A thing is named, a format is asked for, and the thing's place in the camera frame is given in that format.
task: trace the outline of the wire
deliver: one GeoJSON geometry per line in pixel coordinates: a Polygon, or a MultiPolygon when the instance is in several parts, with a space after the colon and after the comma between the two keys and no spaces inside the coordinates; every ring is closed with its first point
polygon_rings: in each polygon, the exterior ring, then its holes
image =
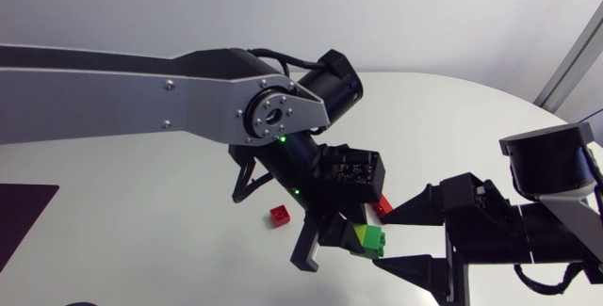
{"type": "Polygon", "coordinates": [[[601,112],[603,112],[603,108],[601,108],[601,109],[597,110],[595,113],[593,113],[593,114],[591,114],[591,115],[587,116],[586,118],[583,118],[582,120],[580,120],[580,121],[578,121],[578,122],[585,122],[585,121],[587,121],[588,119],[592,118],[593,116],[595,116],[595,115],[597,115],[597,114],[599,114],[599,113],[601,113],[601,112]]]}
{"type": "Polygon", "coordinates": [[[281,67],[283,67],[283,74],[286,77],[289,77],[289,66],[286,65],[286,62],[279,60],[279,63],[281,64],[281,67]]]}
{"type": "Polygon", "coordinates": [[[255,48],[247,51],[257,57],[271,57],[276,59],[281,63],[281,66],[289,64],[306,70],[322,70],[325,68],[325,65],[321,62],[303,61],[293,56],[284,55],[266,48],[255,48]]]}
{"type": "Polygon", "coordinates": [[[576,276],[582,270],[582,264],[572,263],[568,265],[565,269],[565,274],[563,274],[563,280],[556,285],[547,285],[528,278],[524,274],[523,269],[521,269],[521,265],[514,265],[513,268],[517,274],[517,277],[519,277],[519,280],[529,287],[530,290],[542,295],[554,296],[563,294],[563,292],[565,292],[572,280],[574,280],[574,278],[576,278],[576,276]]]}

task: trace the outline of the green lego brick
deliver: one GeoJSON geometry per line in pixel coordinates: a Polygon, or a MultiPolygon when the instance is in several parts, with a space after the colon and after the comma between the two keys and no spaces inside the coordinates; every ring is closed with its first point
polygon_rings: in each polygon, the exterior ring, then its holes
{"type": "Polygon", "coordinates": [[[364,254],[356,254],[368,259],[378,259],[384,256],[383,247],[385,246],[385,233],[381,227],[371,225],[354,225],[354,230],[358,235],[360,242],[365,249],[364,254]]]}
{"type": "Polygon", "coordinates": [[[360,245],[362,245],[363,241],[365,241],[365,233],[367,232],[367,225],[362,224],[354,224],[354,230],[356,231],[356,235],[358,235],[358,240],[360,240],[360,245]]]}

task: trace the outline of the red block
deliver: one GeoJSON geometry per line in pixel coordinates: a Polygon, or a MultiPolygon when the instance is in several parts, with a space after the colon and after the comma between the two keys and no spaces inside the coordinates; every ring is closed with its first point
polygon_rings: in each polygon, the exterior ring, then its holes
{"type": "Polygon", "coordinates": [[[377,217],[383,217],[393,210],[392,205],[389,204],[389,201],[385,198],[384,194],[381,195],[379,202],[373,203],[370,206],[377,214],[377,217]]]}
{"type": "Polygon", "coordinates": [[[283,226],[287,222],[289,222],[289,220],[291,220],[291,217],[286,211],[284,205],[272,208],[270,210],[270,215],[272,216],[272,222],[274,222],[274,227],[283,226]]]}

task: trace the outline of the bolt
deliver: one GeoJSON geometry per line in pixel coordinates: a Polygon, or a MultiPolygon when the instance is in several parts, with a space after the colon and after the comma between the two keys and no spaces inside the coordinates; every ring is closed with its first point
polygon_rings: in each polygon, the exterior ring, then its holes
{"type": "Polygon", "coordinates": [[[174,84],[172,80],[168,79],[166,80],[166,83],[163,85],[163,87],[167,90],[172,90],[176,87],[176,84],[174,84]]]}

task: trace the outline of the white table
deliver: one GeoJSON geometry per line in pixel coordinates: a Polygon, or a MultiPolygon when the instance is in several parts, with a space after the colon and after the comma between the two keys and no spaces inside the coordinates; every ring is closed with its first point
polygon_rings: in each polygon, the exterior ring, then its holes
{"type": "MultiPolygon", "coordinates": [[[[523,203],[497,141],[563,123],[512,95],[454,78],[360,75],[364,99],[318,142],[379,151],[383,193],[395,206],[427,183],[467,171],[523,203]]],[[[603,164],[601,149],[591,148],[603,164]]],[[[226,151],[181,132],[0,146],[0,183],[61,186],[0,274],[0,304],[435,305],[428,292],[341,249],[318,250],[318,273],[299,271],[289,257],[302,209],[275,182],[232,203],[238,168],[226,151]],[[269,209],[282,203],[291,222],[272,229],[269,209]]],[[[444,255],[441,227],[384,230],[386,257],[444,255]]],[[[557,283],[564,265],[524,269],[557,283]]],[[[524,286],[512,266],[469,271],[473,305],[603,299],[603,288],[583,274],[564,295],[545,297],[524,286]]]]}

